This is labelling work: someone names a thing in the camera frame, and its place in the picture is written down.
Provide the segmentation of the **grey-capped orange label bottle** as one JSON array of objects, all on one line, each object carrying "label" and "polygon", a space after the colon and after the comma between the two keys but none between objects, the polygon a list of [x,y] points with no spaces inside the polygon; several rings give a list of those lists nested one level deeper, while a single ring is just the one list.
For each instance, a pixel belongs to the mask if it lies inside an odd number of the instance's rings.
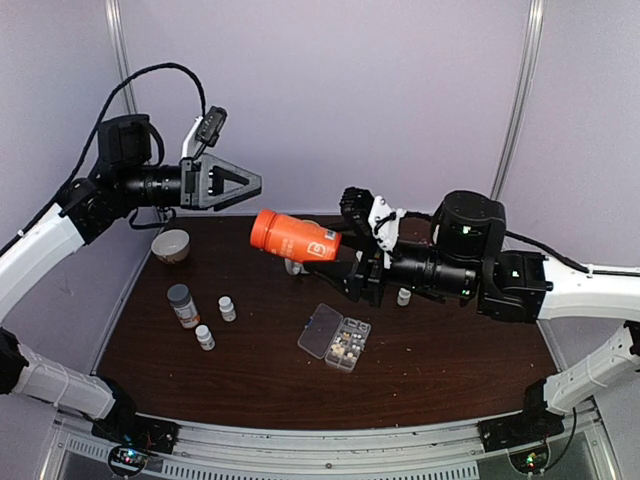
[{"label": "grey-capped orange label bottle", "polygon": [[185,284],[172,285],[166,296],[181,326],[195,329],[200,323],[200,315],[189,288]]}]

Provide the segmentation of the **orange pill bottle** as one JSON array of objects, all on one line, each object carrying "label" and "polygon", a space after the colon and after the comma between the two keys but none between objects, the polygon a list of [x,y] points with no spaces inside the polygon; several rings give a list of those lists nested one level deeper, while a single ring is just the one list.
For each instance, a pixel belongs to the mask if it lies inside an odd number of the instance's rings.
[{"label": "orange pill bottle", "polygon": [[331,262],[338,255],[341,234],[310,221],[262,210],[249,242],[254,248],[298,263]]}]

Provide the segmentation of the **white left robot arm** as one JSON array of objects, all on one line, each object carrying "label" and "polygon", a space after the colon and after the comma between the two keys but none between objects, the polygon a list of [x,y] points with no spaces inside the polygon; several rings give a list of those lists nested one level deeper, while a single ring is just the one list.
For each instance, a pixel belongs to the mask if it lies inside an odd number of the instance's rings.
[{"label": "white left robot arm", "polygon": [[[163,141],[145,114],[97,127],[98,158],[86,178],[62,188],[44,215],[1,255],[1,314],[7,316],[54,267],[111,225],[146,207],[220,211],[260,194],[261,177],[209,154],[227,118],[221,107],[199,116],[176,165],[166,165]],[[24,394],[76,410],[123,444],[137,442],[144,424],[118,387],[34,352],[1,332],[1,392]]]}]

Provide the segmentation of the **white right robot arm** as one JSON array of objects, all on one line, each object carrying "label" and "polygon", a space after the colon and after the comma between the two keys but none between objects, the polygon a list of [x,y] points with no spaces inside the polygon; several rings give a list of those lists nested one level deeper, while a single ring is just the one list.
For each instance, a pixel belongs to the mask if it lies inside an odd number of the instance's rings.
[{"label": "white right robot arm", "polygon": [[639,273],[634,269],[586,266],[529,240],[529,251],[506,250],[504,206],[467,190],[448,193],[430,224],[425,244],[403,241],[401,222],[415,212],[391,208],[380,196],[347,188],[340,201],[343,221],[337,236],[359,253],[353,262],[308,264],[352,301],[381,304],[388,286],[444,303],[476,304],[493,320],[534,324],[569,317],[604,318],[621,326],[602,346],[567,370],[528,389],[524,411],[513,419],[519,440],[535,440],[585,398],[639,367]]}]

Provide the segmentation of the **clear plastic pill organizer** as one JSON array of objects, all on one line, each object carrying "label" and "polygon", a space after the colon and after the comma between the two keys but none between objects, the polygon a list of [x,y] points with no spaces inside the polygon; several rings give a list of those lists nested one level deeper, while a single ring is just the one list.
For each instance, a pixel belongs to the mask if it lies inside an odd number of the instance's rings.
[{"label": "clear plastic pill organizer", "polygon": [[[361,320],[343,316],[326,304],[319,304],[309,317],[297,340],[297,345],[317,360],[328,366],[351,373],[363,354],[371,325]],[[355,362],[336,362],[329,357],[332,344],[342,343],[357,348],[360,353]]]}]

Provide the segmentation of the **small white pill bottle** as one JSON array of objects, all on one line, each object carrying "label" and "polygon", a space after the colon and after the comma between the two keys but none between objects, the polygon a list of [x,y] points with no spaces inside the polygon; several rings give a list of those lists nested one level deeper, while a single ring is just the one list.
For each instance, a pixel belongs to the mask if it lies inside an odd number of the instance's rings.
[{"label": "small white pill bottle", "polygon": [[200,347],[204,351],[211,351],[215,348],[215,339],[210,331],[210,329],[204,325],[200,324],[195,329],[196,338],[199,342]]}]

